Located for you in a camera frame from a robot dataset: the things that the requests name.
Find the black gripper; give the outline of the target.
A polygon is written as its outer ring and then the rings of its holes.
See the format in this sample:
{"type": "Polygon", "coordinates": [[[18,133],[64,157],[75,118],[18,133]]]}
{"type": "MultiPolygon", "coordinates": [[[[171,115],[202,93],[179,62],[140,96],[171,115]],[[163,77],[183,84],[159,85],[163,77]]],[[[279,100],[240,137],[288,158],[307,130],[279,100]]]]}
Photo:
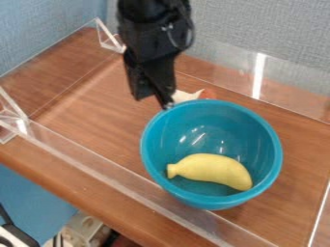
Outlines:
{"type": "Polygon", "coordinates": [[[195,25],[189,10],[184,6],[171,6],[167,13],[147,23],[133,22],[121,14],[117,18],[119,33],[128,48],[124,65],[132,97],[140,100],[155,92],[161,108],[169,109],[176,81],[175,56],[168,54],[184,51],[193,43],[195,25]],[[152,61],[148,65],[151,82],[137,64],[148,61],[152,61]]]}

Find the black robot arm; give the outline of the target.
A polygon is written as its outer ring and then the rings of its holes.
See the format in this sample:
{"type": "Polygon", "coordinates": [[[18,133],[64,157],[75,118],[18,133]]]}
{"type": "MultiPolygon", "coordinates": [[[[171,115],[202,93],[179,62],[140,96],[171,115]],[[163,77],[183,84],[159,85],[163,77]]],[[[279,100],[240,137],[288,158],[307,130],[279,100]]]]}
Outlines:
{"type": "Polygon", "coordinates": [[[136,100],[155,96],[168,109],[175,58],[195,41],[189,0],[117,0],[116,17],[131,94],[136,100]]]}

